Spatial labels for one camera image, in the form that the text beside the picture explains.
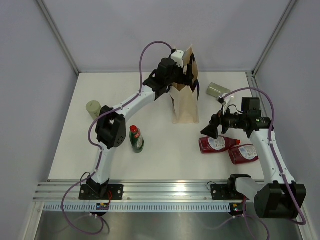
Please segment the red bottle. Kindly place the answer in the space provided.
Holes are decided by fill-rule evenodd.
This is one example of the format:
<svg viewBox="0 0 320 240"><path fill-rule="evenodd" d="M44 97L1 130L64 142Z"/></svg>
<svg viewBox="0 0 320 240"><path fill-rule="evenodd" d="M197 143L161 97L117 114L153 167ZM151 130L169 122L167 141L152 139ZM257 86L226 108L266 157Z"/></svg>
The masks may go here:
<svg viewBox="0 0 320 240"><path fill-rule="evenodd" d="M257 150L252 144L230 148L228 154L234 165L253 163L259 159Z"/></svg>
<svg viewBox="0 0 320 240"><path fill-rule="evenodd" d="M202 154L222 153L234 146L240 145L239 139L219 136L217 139L212 137L201 137L198 140L199 149Z"/></svg>

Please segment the beige canvas tote bag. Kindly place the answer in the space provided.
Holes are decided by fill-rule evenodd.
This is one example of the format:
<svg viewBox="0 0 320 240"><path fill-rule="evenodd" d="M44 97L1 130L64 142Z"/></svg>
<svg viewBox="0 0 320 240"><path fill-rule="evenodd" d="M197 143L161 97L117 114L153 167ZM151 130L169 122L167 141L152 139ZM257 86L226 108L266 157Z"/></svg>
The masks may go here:
<svg viewBox="0 0 320 240"><path fill-rule="evenodd" d="M192 46L184 51L184 73L186 73L187 64L189 64L190 55L192 53L194 53ZM173 124L198 124L200 122L198 111L200 84L198 80L199 71L196 61L192 64L192 73L194 75L193 80L195 80L195 90L191 90L189 86L176 83L174 83L170 89L170 97L173 106Z"/></svg>

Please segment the sage green bottle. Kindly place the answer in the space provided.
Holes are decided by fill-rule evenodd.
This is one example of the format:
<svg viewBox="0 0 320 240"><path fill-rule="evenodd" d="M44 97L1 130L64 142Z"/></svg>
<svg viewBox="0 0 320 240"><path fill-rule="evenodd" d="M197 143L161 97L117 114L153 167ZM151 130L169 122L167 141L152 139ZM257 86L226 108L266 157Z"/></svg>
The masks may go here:
<svg viewBox="0 0 320 240"><path fill-rule="evenodd" d="M231 92L230 89L225 88L221 85L211 82L206 90L206 94L218 98L220 95L229 94Z"/></svg>
<svg viewBox="0 0 320 240"><path fill-rule="evenodd" d="M86 104L85 108L86 108L87 112L89 113L89 115L92 117L92 119L95 120L96 118L98 118L100 116L100 112L101 112L102 107L98 101L91 100Z"/></svg>

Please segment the green dish soap bottle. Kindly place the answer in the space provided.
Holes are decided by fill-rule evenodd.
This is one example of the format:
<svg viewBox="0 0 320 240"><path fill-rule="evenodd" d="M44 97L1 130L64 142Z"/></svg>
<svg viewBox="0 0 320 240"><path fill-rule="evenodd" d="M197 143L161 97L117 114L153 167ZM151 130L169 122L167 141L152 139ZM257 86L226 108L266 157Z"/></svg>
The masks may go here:
<svg viewBox="0 0 320 240"><path fill-rule="evenodd" d="M129 130L129 140L132 150L137 154L141 153L145 145L141 130L135 125L131 125Z"/></svg>

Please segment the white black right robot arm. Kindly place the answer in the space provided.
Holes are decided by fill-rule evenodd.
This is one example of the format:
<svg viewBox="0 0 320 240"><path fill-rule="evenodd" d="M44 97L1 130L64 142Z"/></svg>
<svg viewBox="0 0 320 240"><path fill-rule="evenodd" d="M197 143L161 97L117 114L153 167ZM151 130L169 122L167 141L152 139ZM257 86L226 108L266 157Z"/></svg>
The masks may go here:
<svg viewBox="0 0 320 240"><path fill-rule="evenodd" d="M226 184L211 185L214 200L235 200L245 197L252 201L261 219L288 219L301 217L301 207L307 195L306 187L297 183L287 169L276 142L272 121L262 116L258 97L242 98L241 112L231 113L224 97L222 107L212 115L201 134L217 139L218 127L225 134L229 129L243 130L256 150L264 183L255 182L248 174L232 174Z"/></svg>

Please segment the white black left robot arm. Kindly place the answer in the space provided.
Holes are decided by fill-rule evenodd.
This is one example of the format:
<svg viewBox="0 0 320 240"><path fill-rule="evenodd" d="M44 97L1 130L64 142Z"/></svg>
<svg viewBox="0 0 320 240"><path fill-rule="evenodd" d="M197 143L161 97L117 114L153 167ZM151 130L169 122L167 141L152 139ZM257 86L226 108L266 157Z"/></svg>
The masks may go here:
<svg viewBox="0 0 320 240"><path fill-rule="evenodd" d="M91 176L81 184L80 200L107 200L113 197L122 199L120 185L110 184L111 165L116 152L126 139L127 121L139 110L168 93L173 84L191 86L194 83L193 54L186 56L181 50L175 50L163 58L149 77L142 83L141 90L114 107L104 106L97 119L95 133L99 152L96 167Z"/></svg>

